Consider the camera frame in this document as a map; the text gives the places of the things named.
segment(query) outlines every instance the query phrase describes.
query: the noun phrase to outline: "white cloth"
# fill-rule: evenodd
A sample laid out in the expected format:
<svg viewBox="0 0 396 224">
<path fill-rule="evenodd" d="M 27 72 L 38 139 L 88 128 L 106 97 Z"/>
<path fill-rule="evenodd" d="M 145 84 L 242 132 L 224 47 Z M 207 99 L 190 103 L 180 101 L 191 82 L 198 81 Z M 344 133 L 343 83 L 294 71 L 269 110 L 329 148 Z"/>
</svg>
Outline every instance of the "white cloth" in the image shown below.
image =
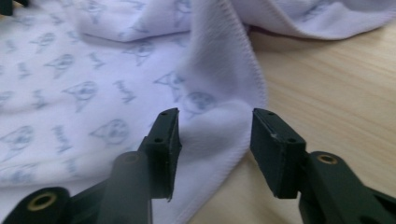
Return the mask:
<svg viewBox="0 0 396 224">
<path fill-rule="evenodd" d="M 75 194 L 180 109 L 173 200 L 185 223 L 248 149 L 262 72 L 243 23 L 339 39 L 384 25 L 393 0 L 35 0 L 0 20 L 0 219 L 47 186 Z"/>
</svg>

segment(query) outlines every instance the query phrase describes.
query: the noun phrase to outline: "tabletop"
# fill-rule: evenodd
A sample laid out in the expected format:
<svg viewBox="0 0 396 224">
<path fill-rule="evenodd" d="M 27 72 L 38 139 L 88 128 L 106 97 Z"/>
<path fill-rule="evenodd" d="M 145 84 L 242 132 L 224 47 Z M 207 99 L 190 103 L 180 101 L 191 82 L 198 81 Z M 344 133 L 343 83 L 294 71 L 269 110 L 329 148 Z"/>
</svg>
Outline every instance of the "tabletop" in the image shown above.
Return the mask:
<svg viewBox="0 0 396 224">
<path fill-rule="evenodd" d="M 340 41 L 250 34 L 269 110 L 340 156 L 364 185 L 396 197 L 396 21 Z M 273 197 L 249 152 L 191 224 L 303 223 L 298 200 Z"/>
</svg>

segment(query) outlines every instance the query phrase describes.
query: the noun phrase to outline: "wooden table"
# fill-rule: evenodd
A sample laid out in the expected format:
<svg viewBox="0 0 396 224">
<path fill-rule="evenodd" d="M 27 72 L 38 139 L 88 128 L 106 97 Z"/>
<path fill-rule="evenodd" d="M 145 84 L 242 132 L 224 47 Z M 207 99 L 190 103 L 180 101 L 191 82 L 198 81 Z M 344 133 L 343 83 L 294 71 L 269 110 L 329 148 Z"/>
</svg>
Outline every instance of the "wooden table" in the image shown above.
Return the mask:
<svg viewBox="0 0 396 224">
<path fill-rule="evenodd" d="M 307 142 L 343 158 L 361 181 L 396 197 L 396 21 L 342 41 L 250 35 L 268 109 Z M 248 153 L 191 224 L 302 223 Z"/>
</svg>

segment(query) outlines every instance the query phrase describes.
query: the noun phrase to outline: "black mechanical part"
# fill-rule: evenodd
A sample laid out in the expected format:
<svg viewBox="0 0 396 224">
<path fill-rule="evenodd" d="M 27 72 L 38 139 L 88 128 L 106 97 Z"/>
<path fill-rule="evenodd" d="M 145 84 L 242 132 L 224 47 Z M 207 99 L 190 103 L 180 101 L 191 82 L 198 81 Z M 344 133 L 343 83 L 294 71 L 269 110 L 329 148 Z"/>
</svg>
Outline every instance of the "black mechanical part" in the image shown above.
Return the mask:
<svg viewBox="0 0 396 224">
<path fill-rule="evenodd" d="M 274 112 L 254 109 L 250 147 L 276 197 L 301 192 L 305 224 L 396 223 L 396 199 L 365 187 L 336 155 L 306 153 L 304 139 Z"/>
<path fill-rule="evenodd" d="M 163 111 L 135 152 L 116 158 L 109 179 L 70 198 L 67 189 L 38 190 L 4 224 L 146 224 L 151 199 L 172 197 L 181 150 L 177 108 Z"/>
<path fill-rule="evenodd" d="M 14 0 L 24 7 L 29 6 L 29 0 Z M 13 0 L 0 0 L 0 15 L 12 16 L 14 13 L 14 2 Z"/>
</svg>

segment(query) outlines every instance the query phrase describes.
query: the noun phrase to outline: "towel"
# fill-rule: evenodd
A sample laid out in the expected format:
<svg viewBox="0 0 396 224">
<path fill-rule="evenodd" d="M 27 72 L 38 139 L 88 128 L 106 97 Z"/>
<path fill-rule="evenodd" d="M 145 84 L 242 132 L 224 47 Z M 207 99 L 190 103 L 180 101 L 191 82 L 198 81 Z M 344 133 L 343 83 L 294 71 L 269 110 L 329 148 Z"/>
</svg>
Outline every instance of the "towel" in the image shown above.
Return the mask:
<svg viewBox="0 0 396 224">
<path fill-rule="evenodd" d="M 32 0 L 0 20 L 0 220 L 49 186 L 76 194 L 178 107 L 173 200 L 186 223 L 248 150 L 266 88 L 244 25 L 341 39 L 395 17 L 392 0 Z"/>
</svg>

